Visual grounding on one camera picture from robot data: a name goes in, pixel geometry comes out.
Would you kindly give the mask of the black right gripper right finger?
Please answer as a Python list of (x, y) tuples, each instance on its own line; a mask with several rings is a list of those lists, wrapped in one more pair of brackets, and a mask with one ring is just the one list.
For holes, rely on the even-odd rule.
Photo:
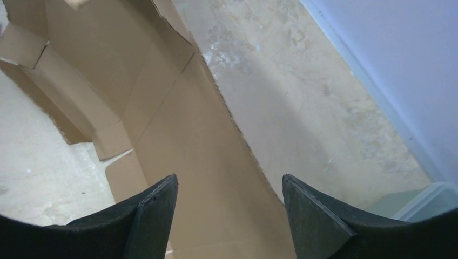
[(282, 193), (297, 258), (457, 258), (457, 209), (415, 223), (378, 216), (294, 175)]

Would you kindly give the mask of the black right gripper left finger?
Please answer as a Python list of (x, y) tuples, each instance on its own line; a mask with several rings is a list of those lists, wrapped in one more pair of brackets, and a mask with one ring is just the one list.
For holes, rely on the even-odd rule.
[(177, 195), (178, 179), (171, 174), (62, 226), (1, 216), (1, 258), (165, 258)]

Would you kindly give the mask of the brown cardboard box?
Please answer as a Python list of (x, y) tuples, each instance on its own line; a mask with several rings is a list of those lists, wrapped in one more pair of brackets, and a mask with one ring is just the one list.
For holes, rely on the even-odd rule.
[(114, 159), (115, 204), (177, 176), (165, 258), (296, 257), (284, 205), (171, 3), (3, 4), (2, 71), (71, 141)]

